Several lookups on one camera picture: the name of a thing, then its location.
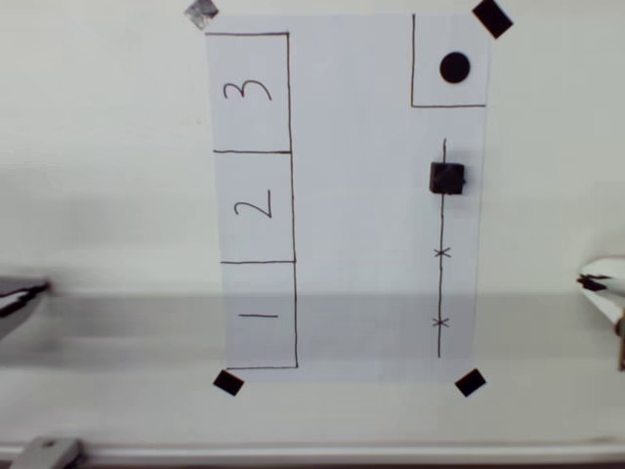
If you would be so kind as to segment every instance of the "numbered box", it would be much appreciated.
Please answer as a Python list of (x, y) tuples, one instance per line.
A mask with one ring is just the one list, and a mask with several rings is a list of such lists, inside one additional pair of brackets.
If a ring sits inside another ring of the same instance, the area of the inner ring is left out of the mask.
[(412, 17), (414, 107), (486, 105), (490, 37), (475, 17)]
[(228, 366), (295, 366), (293, 264), (224, 265)]
[(293, 260), (290, 155), (215, 156), (222, 262)]
[(207, 35), (214, 149), (287, 151), (288, 36)]

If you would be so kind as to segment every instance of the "drawn line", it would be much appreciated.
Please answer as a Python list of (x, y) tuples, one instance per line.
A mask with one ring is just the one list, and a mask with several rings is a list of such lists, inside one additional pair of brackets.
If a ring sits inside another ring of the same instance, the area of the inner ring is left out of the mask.
[[(442, 141), (442, 162), (447, 162), (447, 139), (443, 139)], [(442, 193), (440, 195), (440, 235), (438, 238), (438, 252), (444, 252), (445, 249), (442, 248), (443, 238), (444, 238), (444, 229), (445, 229), (445, 194)], [(438, 342), (437, 342), (437, 350), (438, 357), (440, 358), (440, 342), (442, 338), (442, 326), (443, 324), (449, 327), (446, 323), (443, 322), (442, 319), (442, 258), (444, 256), (438, 256)]]
[(413, 108), (426, 108), (426, 109), (437, 109), (437, 108), (451, 108), (451, 107), (486, 107), (486, 105), (412, 105)]
[(287, 31), (282, 32), (205, 32), (205, 36), (287, 36)]
[(265, 90), (265, 93), (267, 94), (267, 97), (270, 99), (270, 101), (273, 101), (270, 90), (267, 89), (267, 86), (265, 86), (263, 83), (257, 80), (245, 80), (241, 86), (237, 86), (234, 83), (226, 83), (223, 89), (224, 98), (228, 99), (228, 86), (231, 86), (236, 91), (238, 91), (238, 94), (241, 95), (241, 98), (245, 98), (245, 87), (249, 84), (258, 85), (261, 88), (263, 88), (263, 90)]
[(222, 261), (220, 264), (295, 264), (295, 261)]
[(449, 318), (445, 318), (444, 320), (437, 320), (435, 318), (432, 318), (432, 320), (434, 321), (434, 324), (432, 324), (432, 327), (437, 327), (441, 325), (444, 325), (445, 327), (449, 327), (449, 325), (447, 324), (447, 322), (449, 321)]
[(239, 315), (242, 318), (277, 318), (277, 315)]
[(440, 257), (440, 256), (451, 257), (451, 254), (449, 254), (450, 249), (451, 249), (450, 247), (445, 247), (442, 251), (439, 251), (438, 249), (434, 249), (434, 252), (436, 253), (434, 257)]
[(288, 149), (276, 149), (272, 151), (257, 151), (254, 149), (213, 149), (213, 153), (291, 154), (291, 151)]
[(417, 53), (416, 53), (416, 48), (415, 48), (415, 42), (416, 42), (416, 36), (415, 36), (415, 30), (416, 30), (416, 15), (413, 13), (412, 14), (412, 70), (411, 70), (411, 74), (410, 74), (410, 107), (413, 108), (424, 108), (424, 109), (449, 109), (449, 108), (454, 108), (454, 107), (486, 107), (486, 105), (415, 105), (414, 104), (414, 74), (415, 74), (415, 68), (416, 68), (416, 57), (417, 57)]
[(293, 174), (293, 127), (291, 119), (291, 35), (286, 33), (286, 89), (288, 104), (289, 151), (291, 164), (291, 236), (293, 242), (293, 331), (295, 334), (295, 367), (300, 366), (297, 330), (297, 252), (295, 249), (295, 183)]
[(226, 369), (295, 369), (298, 366), (227, 366)]
[(410, 76), (410, 105), (414, 107), (414, 28), (415, 28), (415, 15), (412, 14), (412, 74)]

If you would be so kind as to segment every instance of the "white wall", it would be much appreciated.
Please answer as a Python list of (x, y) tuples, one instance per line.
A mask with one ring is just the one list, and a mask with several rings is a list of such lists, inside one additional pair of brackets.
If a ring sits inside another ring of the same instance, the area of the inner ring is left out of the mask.
[[(217, 3), (226, 15), (466, 12), (477, 1)], [(217, 352), (192, 349), (172, 365), (165, 349), (130, 379), (114, 366), (5, 372), (13, 410), (0, 417), (15, 423), (1, 439), (50, 430), (165, 446), (622, 442), (616, 341), (574, 280), (591, 258), (625, 253), (625, 3), (501, 3), (515, 25), (494, 43), (487, 116), (476, 337), (487, 390), (464, 400), (450, 385), (266, 384), (227, 400), (210, 394), (220, 363), (201, 358)], [(3, 265), (48, 273), (61, 293), (219, 291), (207, 66), (186, 6), (2, 0)], [(158, 314), (142, 320), (168, 330)], [(177, 336), (205, 330), (219, 341), (221, 326), (209, 316)], [(199, 368), (186, 372), (190, 362)], [(18, 396), (22, 380), (59, 397)], [(51, 403), (58, 414), (37, 414)]]

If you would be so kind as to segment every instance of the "black block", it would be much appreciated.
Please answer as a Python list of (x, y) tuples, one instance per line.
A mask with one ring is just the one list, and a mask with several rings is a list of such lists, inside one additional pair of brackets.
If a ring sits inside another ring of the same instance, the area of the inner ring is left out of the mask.
[(486, 384), (486, 380), (477, 368), (456, 381), (456, 387), (460, 390), (465, 398), (471, 396), (477, 389), (481, 388), (484, 384)]
[(513, 25), (512, 21), (499, 8), (494, 0), (483, 0), (474, 9), (473, 13), (481, 23), (497, 39)]
[(462, 193), (465, 184), (465, 167), (458, 163), (432, 163), (430, 166), (430, 191), (450, 195)]
[(215, 381), (213, 381), (213, 385), (217, 386), (220, 389), (223, 389), (228, 394), (232, 394), (233, 396), (236, 396), (236, 393), (240, 391), (244, 383), (245, 381), (243, 381), (241, 378), (237, 378), (236, 376), (228, 373), (224, 369), (222, 369), (222, 371), (217, 375)]

